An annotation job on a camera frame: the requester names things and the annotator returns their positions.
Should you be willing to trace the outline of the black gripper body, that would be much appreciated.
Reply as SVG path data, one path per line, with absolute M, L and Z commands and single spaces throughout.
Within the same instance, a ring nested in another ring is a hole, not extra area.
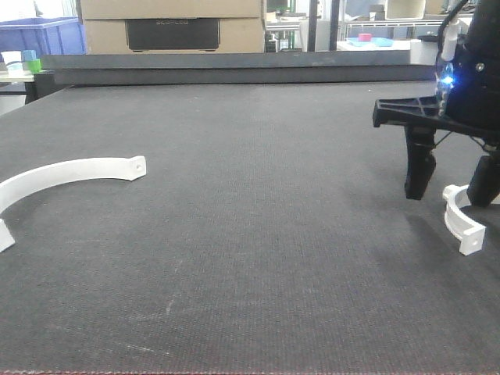
M 440 57 L 446 26 L 462 8 L 458 4 L 438 34 L 436 92 L 432 96 L 378 100 L 373 125 L 446 130 L 499 146 L 499 3 L 480 1 L 464 37 L 458 36 L 452 61 Z

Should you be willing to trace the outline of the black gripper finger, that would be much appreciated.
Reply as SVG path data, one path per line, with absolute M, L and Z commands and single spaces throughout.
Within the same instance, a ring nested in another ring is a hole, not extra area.
M 421 200 L 434 173 L 434 135 L 432 129 L 405 128 L 408 163 L 404 188 L 407 199 Z
M 499 195 L 499 152 L 480 157 L 467 188 L 472 206 L 488 207 Z

